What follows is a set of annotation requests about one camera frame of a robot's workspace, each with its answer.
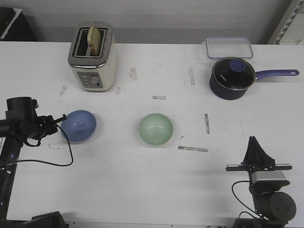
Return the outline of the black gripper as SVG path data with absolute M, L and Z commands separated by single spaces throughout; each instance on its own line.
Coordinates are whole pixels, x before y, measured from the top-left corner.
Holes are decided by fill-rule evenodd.
M 39 116 L 37 118 L 38 123 L 38 129 L 37 133 L 35 135 L 36 138 L 44 138 L 48 135 L 52 135 L 58 132 L 57 129 L 57 123 L 60 123 L 62 121 L 65 121 L 67 119 L 67 116 L 65 114 L 62 115 L 62 117 L 55 119 L 53 116 Z
M 228 164 L 226 171 L 288 171 L 292 169 L 289 163 L 276 164 L 258 143 L 255 136 L 250 136 L 244 160 L 240 164 Z

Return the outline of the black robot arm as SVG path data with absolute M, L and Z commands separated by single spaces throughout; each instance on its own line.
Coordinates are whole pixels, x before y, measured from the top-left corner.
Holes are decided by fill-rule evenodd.
M 227 165 L 226 171 L 246 171 L 249 180 L 232 184 L 231 190 L 237 201 L 247 208 L 251 218 L 241 218 L 240 212 L 233 224 L 234 228 L 284 228 L 296 215 L 296 203 L 280 189 L 290 184 L 282 171 L 291 170 L 290 164 L 276 164 L 262 149 L 254 136 L 249 137 L 247 151 L 240 165 Z M 235 194 L 234 186 L 248 183 L 254 209 L 245 205 Z
M 56 133 L 58 123 L 67 119 L 63 115 L 59 119 L 53 116 L 38 116 L 38 103 L 31 97 L 15 97 L 7 99 L 6 118 L 0 122 L 0 136 L 4 143 L 0 151 L 0 226 L 2 228 L 67 228 L 60 212 L 55 211 L 33 217 L 29 221 L 8 220 L 7 213 L 11 190 L 15 178 L 19 153 L 23 145 L 31 146 L 28 139 L 37 141 Z

